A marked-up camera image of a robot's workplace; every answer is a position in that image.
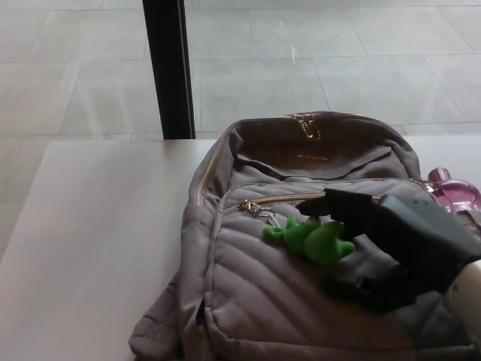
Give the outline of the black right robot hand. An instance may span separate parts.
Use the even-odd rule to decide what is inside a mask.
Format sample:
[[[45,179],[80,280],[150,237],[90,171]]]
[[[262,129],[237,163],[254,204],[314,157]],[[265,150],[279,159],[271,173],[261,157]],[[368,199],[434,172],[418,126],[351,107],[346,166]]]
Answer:
[[[398,263],[386,276],[326,278],[322,283],[328,295],[374,313],[411,305],[423,293],[445,293],[464,267],[480,259],[476,238],[436,202],[326,189],[296,208],[305,216],[341,222],[342,237],[366,235]]]

